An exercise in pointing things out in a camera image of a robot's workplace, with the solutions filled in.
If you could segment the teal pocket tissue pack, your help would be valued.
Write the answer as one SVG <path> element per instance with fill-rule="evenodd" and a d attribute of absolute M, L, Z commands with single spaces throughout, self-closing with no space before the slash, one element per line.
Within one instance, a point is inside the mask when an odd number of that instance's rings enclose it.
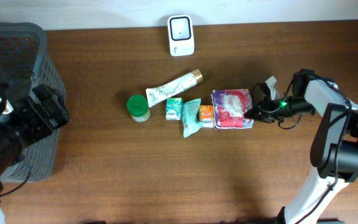
<path fill-rule="evenodd" d="M 166 104 L 165 118 L 167 120 L 179 121 L 181 120 L 181 111 L 183 107 L 182 98 L 168 98 Z"/>

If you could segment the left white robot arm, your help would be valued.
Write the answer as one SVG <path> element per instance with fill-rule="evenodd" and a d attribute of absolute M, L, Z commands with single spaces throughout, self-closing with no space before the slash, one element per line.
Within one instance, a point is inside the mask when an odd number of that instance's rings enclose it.
<path fill-rule="evenodd" d="M 62 91 L 46 84 L 32 84 L 21 95 L 21 83 L 0 80 L 0 176 L 8 167 L 24 162 L 27 173 L 22 183 L 26 184 L 33 168 L 22 151 L 57 132 L 69 122 L 70 115 Z M 0 199 L 5 196 L 2 190 L 0 179 Z M 1 208 L 0 223 L 4 223 Z"/>

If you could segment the teal wet wipes pouch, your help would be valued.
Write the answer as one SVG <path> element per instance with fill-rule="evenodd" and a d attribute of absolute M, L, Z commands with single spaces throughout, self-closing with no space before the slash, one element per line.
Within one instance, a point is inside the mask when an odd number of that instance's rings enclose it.
<path fill-rule="evenodd" d="M 199 122 L 197 119 L 198 112 L 201 106 L 201 98 L 187 101 L 183 104 L 181 112 L 181 120 L 183 123 L 183 137 L 187 138 L 192 134 L 198 132 L 204 122 Z"/>

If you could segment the red purple tissue pack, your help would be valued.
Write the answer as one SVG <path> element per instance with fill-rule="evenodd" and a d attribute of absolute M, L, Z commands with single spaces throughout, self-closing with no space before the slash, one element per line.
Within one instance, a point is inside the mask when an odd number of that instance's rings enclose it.
<path fill-rule="evenodd" d="M 216 129 L 249 129 L 254 120 L 244 115 L 252 108 L 248 89 L 213 90 L 214 127 Z"/>

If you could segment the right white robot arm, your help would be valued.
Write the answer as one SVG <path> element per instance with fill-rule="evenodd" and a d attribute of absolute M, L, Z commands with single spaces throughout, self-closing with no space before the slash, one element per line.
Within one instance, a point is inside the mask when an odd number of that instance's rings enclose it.
<path fill-rule="evenodd" d="M 358 105 L 334 80 L 302 68 L 294 73 L 283 98 L 276 96 L 275 78 L 261 83 L 264 98 L 245 118 L 282 124 L 304 113 L 321 115 L 310 151 L 311 171 L 295 199 L 282 207 L 275 223 L 317 223 L 331 200 L 358 178 Z"/>

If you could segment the green lid glass jar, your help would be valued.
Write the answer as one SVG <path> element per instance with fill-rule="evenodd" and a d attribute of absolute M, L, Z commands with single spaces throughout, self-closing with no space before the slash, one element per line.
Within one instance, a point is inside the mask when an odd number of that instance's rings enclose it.
<path fill-rule="evenodd" d="M 150 117 L 147 99 L 142 95 L 133 95 L 127 101 L 127 110 L 131 118 L 138 123 L 145 122 Z"/>

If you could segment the orange pocket tissue pack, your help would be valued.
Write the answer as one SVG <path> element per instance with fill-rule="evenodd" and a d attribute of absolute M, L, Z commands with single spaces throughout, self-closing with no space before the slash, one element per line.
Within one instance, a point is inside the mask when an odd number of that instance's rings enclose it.
<path fill-rule="evenodd" d="M 199 122 L 204 128 L 214 128 L 214 107 L 212 105 L 201 105 L 198 113 Z"/>

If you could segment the white bamboo print tube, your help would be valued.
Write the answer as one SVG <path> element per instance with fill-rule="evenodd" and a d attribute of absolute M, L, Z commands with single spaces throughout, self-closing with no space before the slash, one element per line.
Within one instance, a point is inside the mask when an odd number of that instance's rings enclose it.
<path fill-rule="evenodd" d="M 162 86 L 146 89 L 149 108 L 167 100 L 179 93 L 182 93 L 203 81 L 203 75 L 199 70 L 193 70 Z"/>

